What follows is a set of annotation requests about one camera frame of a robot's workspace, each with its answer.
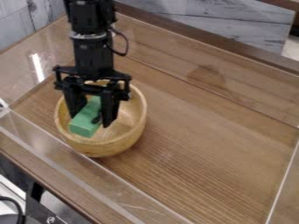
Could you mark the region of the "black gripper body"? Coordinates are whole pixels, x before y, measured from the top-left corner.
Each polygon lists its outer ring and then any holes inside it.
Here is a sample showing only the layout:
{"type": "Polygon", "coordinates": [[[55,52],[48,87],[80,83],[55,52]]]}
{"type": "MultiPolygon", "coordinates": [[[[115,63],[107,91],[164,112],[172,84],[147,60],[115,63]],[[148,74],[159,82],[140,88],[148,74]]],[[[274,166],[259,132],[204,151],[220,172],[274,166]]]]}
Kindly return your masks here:
{"type": "Polygon", "coordinates": [[[130,98],[131,76],[115,69],[114,54],[126,56],[126,52],[114,49],[110,34],[103,36],[72,36],[75,53],[74,66],[56,66],[55,88],[71,101],[83,95],[111,94],[111,98],[127,101],[130,98]]]}

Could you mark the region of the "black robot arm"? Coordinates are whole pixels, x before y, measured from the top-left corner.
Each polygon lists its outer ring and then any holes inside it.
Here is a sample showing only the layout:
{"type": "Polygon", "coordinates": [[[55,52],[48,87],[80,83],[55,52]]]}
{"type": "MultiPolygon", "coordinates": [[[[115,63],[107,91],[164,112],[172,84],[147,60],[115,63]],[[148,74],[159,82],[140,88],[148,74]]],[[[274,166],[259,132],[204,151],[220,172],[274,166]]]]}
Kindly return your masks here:
{"type": "Polygon", "coordinates": [[[88,97],[100,99],[92,123],[110,126],[118,119],[120,102],[130,99],[131,75],[115,69],[115,55],[127,54],[114,48],[116,7],[114,0],[63,0],[71,25],[70,39],[74,66],[55,66],[55,88],[63,92],[67,109],[76,116],[88,97]]]}

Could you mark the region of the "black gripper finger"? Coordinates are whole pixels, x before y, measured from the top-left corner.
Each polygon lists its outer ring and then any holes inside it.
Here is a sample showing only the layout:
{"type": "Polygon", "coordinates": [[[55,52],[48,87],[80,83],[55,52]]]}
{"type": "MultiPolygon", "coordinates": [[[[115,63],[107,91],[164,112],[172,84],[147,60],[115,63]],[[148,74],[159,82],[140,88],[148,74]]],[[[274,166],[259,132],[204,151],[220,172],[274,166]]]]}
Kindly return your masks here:
{"type": "Polygon", "coordinates": [[[82,90],[82,84],[76,77],[66,77],[62,84],[64,100],[67,103],[70,117],[74,118],[87,105],[87,96],[82,90]]]}
{"type": "Polygon", "coordinates": [[[103,127],[107,128],[111,123],[118,119],[118,110],[120,104],[120,90],[107,89],[103,91],[102,96],[102,123],[103,127]]]}

